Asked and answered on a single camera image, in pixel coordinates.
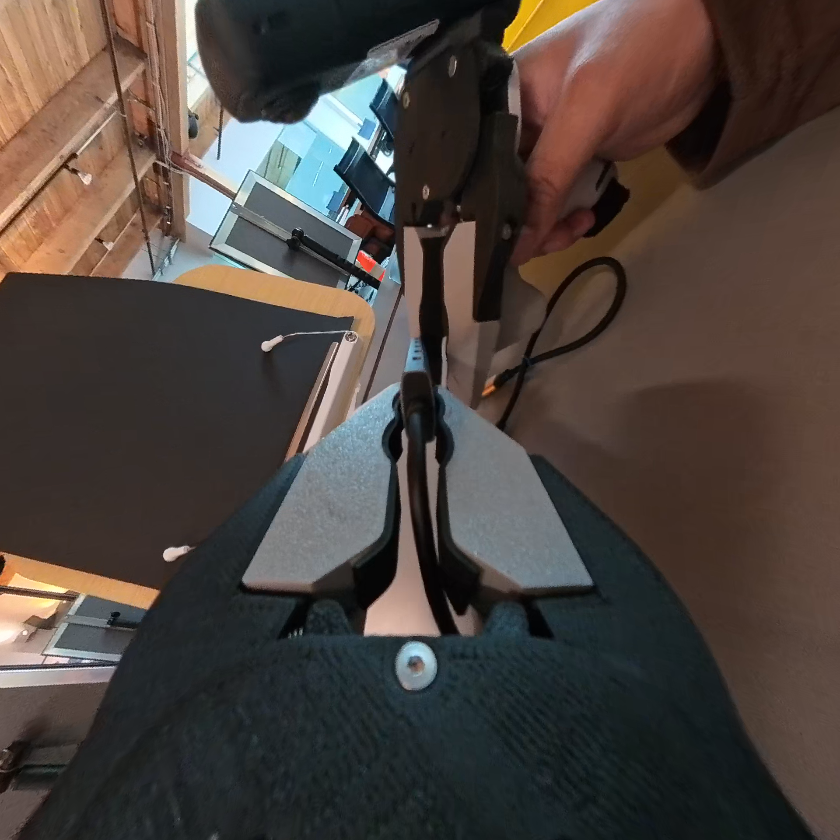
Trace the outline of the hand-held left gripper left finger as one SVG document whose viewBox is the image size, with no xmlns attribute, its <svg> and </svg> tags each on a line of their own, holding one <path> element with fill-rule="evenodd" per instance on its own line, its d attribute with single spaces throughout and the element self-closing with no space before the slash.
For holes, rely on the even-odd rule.
<svg viewBox="0 0 840 840">
<path fill-rule="evenodd" d="M 276 594 L 383 594 L 396 574 L 402 454 L 387 387 L 306 454 L 242 584 Z"/>
</svg>

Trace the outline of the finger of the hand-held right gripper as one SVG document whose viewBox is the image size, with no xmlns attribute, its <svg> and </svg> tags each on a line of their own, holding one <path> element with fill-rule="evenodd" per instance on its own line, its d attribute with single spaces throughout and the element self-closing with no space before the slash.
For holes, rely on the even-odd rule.
<svg viewBox="0 0 840 840">
<path fill-rule="evenodd" d="M 443 250 L 441 323 L 432 334 L 432 376 L 467 407 L 477 410 L 490 378 L 510 364 L 527 339 L 527 284 L 515 269 L 502 271 L 501 313 L 475 314 L 477 222 L 461 221 Z"/>
<path fill-rule="evenodd" d="M 405 226 L 399 261 L 412 340 L 423 345 L 434 385 L 448 383 L 448 312 L 445 304 L 445 249 L 452 229 Z"/>
</svg>

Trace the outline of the person's right hand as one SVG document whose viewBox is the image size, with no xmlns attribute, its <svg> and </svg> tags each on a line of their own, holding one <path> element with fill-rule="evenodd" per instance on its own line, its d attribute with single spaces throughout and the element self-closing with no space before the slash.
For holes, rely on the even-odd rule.
<svg viewBox="0 0 840 840">
<path fill-rule="evenodd" d="M 519 48 L 520 154 L 528 211 L 511 261 L 571 247 L 593 213 L 563 213 L 594 158 L 629 161 L 695 119 L 719 52 L 699 1 L 601 1 Z"/>
</svg>

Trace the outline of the silver framed black panel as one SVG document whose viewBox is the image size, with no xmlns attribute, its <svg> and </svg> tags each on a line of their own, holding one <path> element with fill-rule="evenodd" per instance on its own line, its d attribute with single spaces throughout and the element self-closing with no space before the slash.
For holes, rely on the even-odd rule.
<svg viewBox="0 0 840 840">
<path fill-rule="evenodd" d="M 360 251 L 360 237 L 248 171 L 208 247 L 235 266 L 275 277 L 339 289 L 354 282 L 339 266 L 302 246 L 290 247 L 287 241 L 297 230 L 351 264 Z"/>
</svg>

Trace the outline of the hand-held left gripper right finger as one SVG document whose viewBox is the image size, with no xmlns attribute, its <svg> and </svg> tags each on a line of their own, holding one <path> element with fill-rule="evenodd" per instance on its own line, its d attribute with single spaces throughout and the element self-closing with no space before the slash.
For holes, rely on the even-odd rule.
<svg viewBox="0 0 840 840">
<path fill-rule="evenodd" d="M 526 450 L 436 389 L 438 567 L 452 606 L 576 595 L 593 579 Z"/>
</svg>

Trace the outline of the black paper sheet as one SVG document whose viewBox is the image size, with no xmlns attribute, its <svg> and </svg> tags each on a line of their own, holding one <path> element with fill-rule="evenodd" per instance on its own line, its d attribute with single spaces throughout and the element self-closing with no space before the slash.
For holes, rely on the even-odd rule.
<svg viewBox="0 0 840 840">
<path fill-rule="evenodd" d="M 3 554 L 159 590 L 287 460 L 352 317 L 194 287 L 7 275 Z"/>
</svg>

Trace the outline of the black usb cable orange plug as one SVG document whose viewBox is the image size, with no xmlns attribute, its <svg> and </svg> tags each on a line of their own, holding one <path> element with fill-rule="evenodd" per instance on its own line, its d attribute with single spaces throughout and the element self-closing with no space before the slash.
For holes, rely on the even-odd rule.
<svg viewBox="0 0 840 840">
<path fill-rule="evenodd" d="M 539 336 L 562 295 L 584 273 L 596 269 L 610 270 L 616 281 L 613 300 L 604 316 L 593 329 L 579 339 L 550 351 L 534 354 L 533 351 Z M 626 294 L 627 274 L 618 259 L 607 256 L 595 257 L 572 270 L 546 304 L 542 320 L 532 331 L 520 354 L 518 363 L 494 375 L 483 386 L 480 397 L 489 396 L 509 381 L 515 381 L 508 404 L 497 422 L 500 431 L 506 429 L 529 370 L 536 364 L 581 349 L 601 335 L 620 311 Z M 424 593 L 437 630 L 444 636 L 459 635 L 445 591 L 445 579 L 439 562 L 432 510 L 429 504 L 426 446 L 437 440 L 437 398 L 423 365 L 419 371 L 408 370 L 404 372 L 400 393 L 400 413 L 407 441 L 407 507 L 411 515 L 413 537 Z"/>
</svg>

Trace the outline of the wooden book stand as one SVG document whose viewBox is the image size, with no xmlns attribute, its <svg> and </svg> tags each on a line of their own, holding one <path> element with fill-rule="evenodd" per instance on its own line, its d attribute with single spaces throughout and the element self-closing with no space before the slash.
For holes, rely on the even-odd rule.
<svg viewBox="0 0 840 840">
<path fill-rule="evenodd" d="M 225 266 L 173 282 L 9 274 L 2 280 L 2 584 L 148 607 L 196 545 L 274 474 L 259 420 L 216 387 L 245 300 L 353 319 L 358 348 L 334 400 L 354 408 L 375 329 L 345 290 Z"/>
</svg>

